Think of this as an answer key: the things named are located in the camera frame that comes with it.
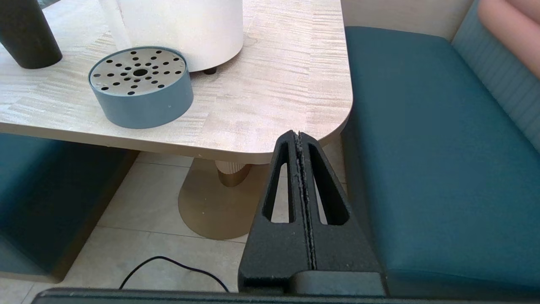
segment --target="black cylinder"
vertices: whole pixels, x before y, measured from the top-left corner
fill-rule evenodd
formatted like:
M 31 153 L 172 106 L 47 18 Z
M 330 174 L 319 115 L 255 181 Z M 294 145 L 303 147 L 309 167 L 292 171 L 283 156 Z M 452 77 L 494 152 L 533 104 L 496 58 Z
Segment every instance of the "black cylinder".
M 62 53 L 37 0 L 0 0 L 0 42 L 26 69 L 62 59 Z

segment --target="cable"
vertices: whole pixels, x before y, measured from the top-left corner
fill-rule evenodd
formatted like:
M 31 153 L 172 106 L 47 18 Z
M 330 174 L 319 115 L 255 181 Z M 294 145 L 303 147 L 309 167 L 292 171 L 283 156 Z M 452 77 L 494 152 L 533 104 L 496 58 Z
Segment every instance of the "cable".
M 173 264 L 175 264 L 176 266 L 179 266 L 179 267 L 182 267 L 184 269 L 187 269 L 187 270 L 191 270 L 193 272 L 198 272 L 198 273 L 202 273 L 202 274 L 206 274 L 207 276 L 213 278 L 214 280 L 216 280 L 217 283 L 219 283 L 219 285 L 221 285 L 223 287 L 223 289 L 226 291 L 226 292 L 229 292 L 229 289 L 227 288 L 227 286 L 225 286 L 225 284 L 223 284 L 223 282 L 218 279 L 217 276 L 207 272 L 207 271 L 204 271 L 204 270 L 201 270 L 201 269 L 197 269 L 197 268 L 193 268 L 193 267 L 189 267 L 189 266 L 186 266 L 184 264 L 181 264 L 175 260 L 172 260 L 172 259 L 169 259 L 168 257 L 165 257 L 165 256 L 155 256 L 155 257 L 151 257 L 149 258 L 148 260 L 142 262 L 141 264 L 139 264 L 139 266 L 135 267 L 134 270 L 132 270 L 128 275 L 127 277 L 124 279 L 124 282 L 122 282 L 122 285 L 120 285 L 120 288 L 119 289 L 122 289 L 124 288 L 124 285 L 126 285 L 127 281 L 131 278 L 131 276 L 137 271 L 139 270 L 139 268 L 141 268 L 142 266 L 144 266 L 145 264 L 153 261 L 153 260 L 158 260 L 158 259 L 161 259 L 161 260 L 165 260 L 165 261 L 168 261 L 168 262 L 171 262 Z

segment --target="table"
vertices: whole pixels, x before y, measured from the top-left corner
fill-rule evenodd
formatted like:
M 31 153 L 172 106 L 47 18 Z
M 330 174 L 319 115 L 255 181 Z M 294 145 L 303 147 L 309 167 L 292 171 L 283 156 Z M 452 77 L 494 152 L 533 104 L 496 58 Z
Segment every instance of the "table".
M 151 129 L 109 122 L 87 83 L 116 51 L 98 0 L 61 0 L 44 12 L 64 58 L 25 70 L 0 47 L 0 132 L 196 157 L 179 208 L 204 236 L 249 230 L 266 181 L 265 167 L 250 164 L 269 163 L 281 134 L 302 131 L 324 145 L 352 107 L 340 0 L 244 0 L 241 52 L 214 75 L 192 73 L 193 105 Z M 207 187 L 191 188 L 196 179 Z

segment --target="teal bench seat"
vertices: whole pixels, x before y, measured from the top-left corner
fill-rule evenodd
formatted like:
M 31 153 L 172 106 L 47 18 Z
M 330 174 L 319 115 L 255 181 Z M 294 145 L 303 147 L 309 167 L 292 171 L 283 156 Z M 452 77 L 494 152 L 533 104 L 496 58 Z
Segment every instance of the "teal bench seat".
M 346 37 L 349 198 L 390 295 L 538 295 L 540 154 L 443 38 Z
M 136 155 L 0 134 L 0 276 L 61 281 Z

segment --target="perforated lid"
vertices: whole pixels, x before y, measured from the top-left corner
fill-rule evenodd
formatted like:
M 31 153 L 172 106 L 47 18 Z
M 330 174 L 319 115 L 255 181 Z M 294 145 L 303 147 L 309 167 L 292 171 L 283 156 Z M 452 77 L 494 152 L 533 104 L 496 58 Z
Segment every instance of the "perforated lid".
M 90 84 L 103 94 L 132 96 L 153 93 L 176 82 L 186 62 L 159 48 L 126 50 L 101 61 L 90 72 Z

